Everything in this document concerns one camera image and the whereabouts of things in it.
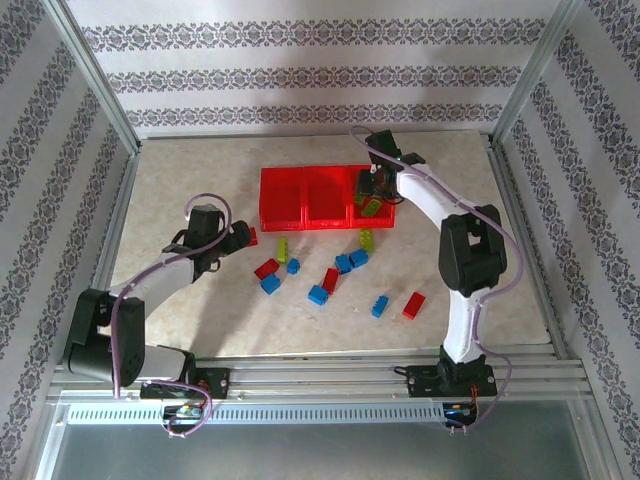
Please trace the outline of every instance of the wall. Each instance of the wall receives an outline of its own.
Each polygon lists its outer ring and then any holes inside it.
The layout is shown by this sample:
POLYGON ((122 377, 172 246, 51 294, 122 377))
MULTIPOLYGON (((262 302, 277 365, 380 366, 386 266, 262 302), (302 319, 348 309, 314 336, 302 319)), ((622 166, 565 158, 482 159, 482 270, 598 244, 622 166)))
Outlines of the wall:
POLYGON ((141 138, 490 131, 558 0, 69 0, 141 138))
POLYGON ((37 0, 0 0, 0 479, 17 478, 128 154, 37 0))
POLYGON ((585 1, 504 142, 624 478, 640 478, 640 1, 585 1))

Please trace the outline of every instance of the toy brick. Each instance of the toy brick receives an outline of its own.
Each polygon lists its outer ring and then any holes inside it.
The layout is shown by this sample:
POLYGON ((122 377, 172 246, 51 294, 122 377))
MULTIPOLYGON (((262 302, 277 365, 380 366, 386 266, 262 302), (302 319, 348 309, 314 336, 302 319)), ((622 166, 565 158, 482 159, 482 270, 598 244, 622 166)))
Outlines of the toy brick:
POLYGON ((271 295, 280 287, 280 279, 271 273, 260 282, 260 286, 265 292, 271 295))
POLYGON ((358 268, 365 265, 369 261, 369 255, 364 249, 356 250, 352 254, 349 255, 349 261, 353 268, 358 268))
POLYGON ((258 234, 256 233, 255 227, 251 227, 249 231, 251 232, 251 241, 249 242, 249 246, 253 247, 258 244, 258 234))
POLYGON ((380 295, 371 309, 371 314, 376 318, 380 318, 384 309, 387 308, 387 303, 389 303, 389 297, 380 295))
POLYGON ((370 228, 363 228, 360 230, 360 246, 369 255, 373 253, 373 232, 370 228))
POLYGON ((300 270, 300 262, 296 258, 292 258, 289 260, 289 265, 287 265, 287 272, 291 275, 295 275, 300 270))
POLYGON ((364 201, 367 199, 366 195, 363 195, 361 193, 356 193, 356 196, 353 198, 353 203, 355 203, 357 206, 361 207, 362 205, 364 205, 364 201))
POLYGON ((338 277, 340 276, 340 271, 335 268, 328 268, 327 273, 324 276, 324 282, 322 282, 322 288, 324 288, 329 295, 333 295, 333 292, 336 290, 336 284, 338 283, 338 277))
POLYGON ((327 303, 329 299, 329 292, 327 292, 324 288, 319 287, 318 285, 314 285, 309 292, 309 300, 318 305, 324 305, 327 303))
POLYGON ((340 275, 349 273, 351 271, 351 261, 346 255, 338 255, 336 257, 336 267, 340 271, 340 275))
POLYGON ((280 263, 287 263, 289 258, 289 246, 287 245, 287 239, 284 237, 280 237, 278 240, 278 256, 276 258, 280 263))
POLYGON ((411 295, 411 298, 409 299, 407 306, 404 307, 402 314, 405 317, 408 317, 411 320, 413 320, 414 318, 416 318, 416 315, 420 311, 420 307, 422 307, 424 300, 425 300, 424 295, 418 292, 413 292, 413 295, 411 295))
POLYGON ((265 278, 267 278, 268 275, 271 275, 272 273, 276 273, 279 268, 280 268, 280 264, 278 264, 278 262, 276 262, 273 258, 271 258, 266 262, 264 262, 262 265, 260 265, 260 267, 256 269, 256 271, 254 271, 253 273, 255 273, 256 277, 258 277, 262 281, 265 278))
POLYGON ((375 198, 372 198, 371 201, 367 204, 367 206, 362 209, 362 216, 373 217, 376 213, 378 213, 378 210, 380 210, 381 206, 382 206, 382 202, 380 202, 380 200, 376 200, 375 198))

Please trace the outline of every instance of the beige marble surface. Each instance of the beige marble surface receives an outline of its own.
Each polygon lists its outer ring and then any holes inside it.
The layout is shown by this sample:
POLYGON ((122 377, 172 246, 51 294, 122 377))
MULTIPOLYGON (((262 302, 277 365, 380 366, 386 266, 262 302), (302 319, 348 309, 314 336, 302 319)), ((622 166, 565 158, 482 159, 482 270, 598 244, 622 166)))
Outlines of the beige marble surface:
MULTIPOLYGON (((476 131, 395 135, 405 153, 415 151, 440 178, 467 199, 494 203, 506 214, 476 131)), ((118 253, 114 283, 153 261, 186 226, 187 200, 203 191, 223 195, 234 219, 258 226, 260 168, 367 163, 348 136, 156 140, 142 149, 140 166, 118 253)), ((278 233, 258 232, 259 245, 222 262, 176 293, 147 320, 147 342, 190 349, 199 356, 284 354, 438 346, 447 329, 449 295, 437 268, 438 230, 412 204, 397 210, 396 226, 374 231, 369 263, 339 280, 325 306, 307 299, 336 255, 358 247, 358 230, 287 233, 289 251, 302 263, 296 276, 281 267, 282 286, 271 296, 254 269, 276 255, 278 233), (426 297, 415 320, 401 312, 413 291, 426 297), (390 303, 381 319, 370 311, 379 295, 390 303)), ((511 278, 513 255, 503 282, 511 278)), ((528 280, 492 300, 480 334, 488 345, 546 343, 528 280)))

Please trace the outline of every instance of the aluminum frame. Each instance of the aluminum frame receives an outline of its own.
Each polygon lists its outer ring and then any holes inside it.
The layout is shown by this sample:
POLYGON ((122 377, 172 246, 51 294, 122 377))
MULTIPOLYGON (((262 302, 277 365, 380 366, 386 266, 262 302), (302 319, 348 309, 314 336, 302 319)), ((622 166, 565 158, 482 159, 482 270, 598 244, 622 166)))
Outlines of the aluminum frame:
POLYGON ((526 260, 525 268, 533 287, 533 293, 536 297, 538 308, 540 309, 543 321, 547 327, 547 331, 549 332, 551 343, 558 355, 558 358, 569 358, 569 352, 567 352, 565 347, 562 332, 554 315, 551 301, 549 300, 549 292, 547 292, 542 272, 540 272, 538 262, 536 261, 535 250, 533 248, 531 238, 527 234, 524 216, 522 211, 517 208, 518 201, 516 199, 515 188, 507 174, 502 153, 500 152, 500 149, 494 150, 493 146, 489 142, 488 136, 485 135, 483 138, 485 140, 489 164, 493 170, 493 176, 496 179, 498 191, 500 192, 502 203, 507 211, 507 216, 509 217, 509 223, 511 224, 513 234, 516 237, 515 240, 518 242, 518 245, 524 253, 524 258, 526 260))
POLYGON ((96 94, 127 152, 130 155, 137 154, 140 151, 140 139, 109 85, 107 77, 85 40, 82 29, 73 17, 69 6, 65 0, 42 0, 42 4, 58 27, 62 39, 75 56, 82 74, 96 94))
POLYGON ((562 36, 567 31, 571 20, 575 16, 582 0, 560 0, 555 11, 549 19, 549 23, 540 36, 536 48, 527 62, 522 75, 518 79, 513 93, 509 97, 498 122, 491 132, 494 141, 501 142, 505 139, 520 110, 524 106, 529 93, 542 74, 542 70, 553 55, 560 43, 562 36))
MULTIPOLYGON (((591 478, 619 478, 582 361, 559 360, 551 344, 496 350, 509 355, 514 365, 508 394, 501 401, 567 401, 591 478)), ((397 365, 435 365, 437 361, 438 349, 431 348, 214 358, 197 364, 231 369, 228 399, 216 404, 209 423, 255 425, 438 422, 442 400, 409 398, 405 379, 393 372, 397 365)), ((504 361, 491 358, 490 364, 500 385, 504 361)), ((160 367, 158 371, 150 367, 150 378, 162 375, 160 367)), ((123 390, 126 401, 116 401, 111 385, 58 367, 46 399, 55 414, 43 419, 46 441, 32 451, 35 478, 48 478, 53 472, 66 424, 159 424, 161 409, 176 402, 141 401, 139 387, 144 380, 123 390)))
POLYGON ((133 184, 138 171, 138 163, 140 154, 132 154, 124 172, 122 186, 116 198, 116 204, 113 209, 114 215, 107 230, 107 236, 104 241, 106 247, 100 253, 96 274, 91 284, 92 288, 97 290, 106 290, 111 285, 113 270, 116 266, 116 256, 120 248, 120 239, 122 238, 122 230, 124 229, 124 221, 127 218, 129 210, 129 201, 133 192, 133 184))

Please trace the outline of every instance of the green block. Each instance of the green block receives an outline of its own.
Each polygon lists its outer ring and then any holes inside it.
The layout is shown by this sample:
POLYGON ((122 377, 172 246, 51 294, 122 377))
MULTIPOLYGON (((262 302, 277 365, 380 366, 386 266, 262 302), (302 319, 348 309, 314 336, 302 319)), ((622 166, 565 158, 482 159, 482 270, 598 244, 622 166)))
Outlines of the green block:
POLYGON ((361 193, 356 193, 356 196, 353 199, 353 203, 355 203, 357 206, 361 207, 362 205, 364 205, 364 201, 366 199, 367 199, 366 195, 363 195, 361 193))
POLYGON ((278 263, 287 263, 289 259, 289 247, 287 246, 287 239, 280 237, 278 240, 278 256, 276 257, 278 263))
POLYGON ((378 213, 378 210, 380 210, 381 206, 382 202, 376 200, 375 198, 372 198, 367 206, 362 209, 362 216, 373 217, 376 213, 378 213))
POLYGON ((373 232, 370 228, 360 230, 360 246, 368 254, 373 253, 373 232))

